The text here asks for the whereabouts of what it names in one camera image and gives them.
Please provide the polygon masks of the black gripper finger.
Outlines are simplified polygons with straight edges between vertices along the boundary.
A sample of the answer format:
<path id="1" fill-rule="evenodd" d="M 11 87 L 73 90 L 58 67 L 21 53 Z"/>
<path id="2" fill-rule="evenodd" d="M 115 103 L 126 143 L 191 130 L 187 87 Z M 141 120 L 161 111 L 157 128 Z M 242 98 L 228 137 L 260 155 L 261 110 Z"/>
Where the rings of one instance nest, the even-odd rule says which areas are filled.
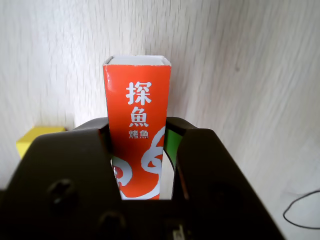
<path id="1" fill-rule="evenodd" d="M 3 240 L 125 240 L 108 119 L 38 136 L 0 202 Z"/>
<path id="2" fill-rule="evenodd" d="M 216 133 L 168 117 L 164 150 L 174 172 L 172 200 L 192 240 L 281 240 L 283 234 Z"/>

